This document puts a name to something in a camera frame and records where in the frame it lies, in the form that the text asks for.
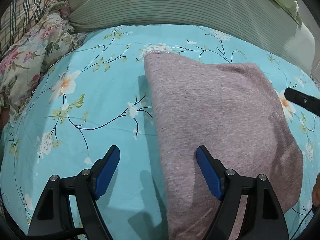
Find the person's right hand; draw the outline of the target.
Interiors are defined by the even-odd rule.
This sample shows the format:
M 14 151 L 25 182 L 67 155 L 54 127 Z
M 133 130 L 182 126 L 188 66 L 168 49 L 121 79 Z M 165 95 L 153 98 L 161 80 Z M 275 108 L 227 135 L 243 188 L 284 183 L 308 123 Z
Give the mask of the person's right hand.
M 312 203 L 315 207 L 320 205 L 320 182 L 316 181 L 312 190 Z

